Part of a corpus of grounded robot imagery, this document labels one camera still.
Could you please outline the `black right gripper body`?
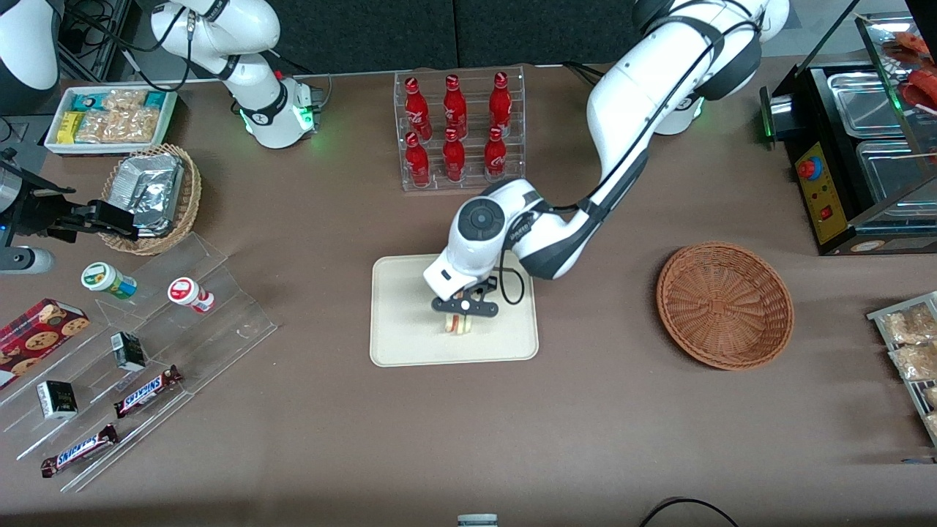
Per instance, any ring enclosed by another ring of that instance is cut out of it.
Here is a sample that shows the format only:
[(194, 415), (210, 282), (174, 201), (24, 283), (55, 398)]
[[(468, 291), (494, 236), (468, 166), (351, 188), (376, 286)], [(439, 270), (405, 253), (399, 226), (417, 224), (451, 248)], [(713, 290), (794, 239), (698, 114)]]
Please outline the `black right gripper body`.
[(14, 236), (56, 238), (66, 243), (77, 239), (74, 231), (61, 226), (75, 204), (66, 199), (73, 187), (60, 187), (31, 171), (14, 165), (2, 166), (2, 243)]

